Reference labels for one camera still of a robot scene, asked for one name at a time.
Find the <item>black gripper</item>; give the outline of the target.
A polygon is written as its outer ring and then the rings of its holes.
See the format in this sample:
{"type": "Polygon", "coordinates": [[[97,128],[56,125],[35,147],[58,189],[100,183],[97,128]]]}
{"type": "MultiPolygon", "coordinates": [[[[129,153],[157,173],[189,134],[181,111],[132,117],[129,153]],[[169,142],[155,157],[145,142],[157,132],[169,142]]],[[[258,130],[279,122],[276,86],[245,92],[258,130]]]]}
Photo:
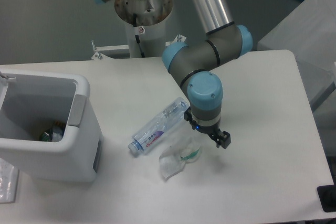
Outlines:
{"type": "Polygon", "coordinates": [[[189,106],[184,112],[184,120],[191,125],[193,130],[207,134],[216,143],[217,148],[222,147],[223,149],[227,149],[230,145],[230,133],[219,129],[219,123],[221,120],[220,115],[211,120],[205,121],[193,118],[193,115],[191,114],[191,107],[189,106]]]}

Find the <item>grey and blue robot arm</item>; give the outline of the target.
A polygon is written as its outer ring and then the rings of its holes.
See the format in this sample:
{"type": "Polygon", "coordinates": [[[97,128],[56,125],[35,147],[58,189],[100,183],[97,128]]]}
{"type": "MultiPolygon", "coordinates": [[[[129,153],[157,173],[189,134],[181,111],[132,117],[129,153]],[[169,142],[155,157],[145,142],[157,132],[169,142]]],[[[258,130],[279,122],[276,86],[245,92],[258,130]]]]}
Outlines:
{"type": "Polygon", "coordinates": [[[226,148],[230,134],[219,128],[223,88],[212,70],[251,51],[253,39],[243,25],[236,25],[226,0],[193,0],[206,34],[196,46],[184,42],[166,45],[161,25],[172,11],[172,0],[95,0],[114,1],[115,11],[131,26],[128,45],[131,57],[161,57],[190,102],[184,118],[194,130],[207,134],[226,148]]]}

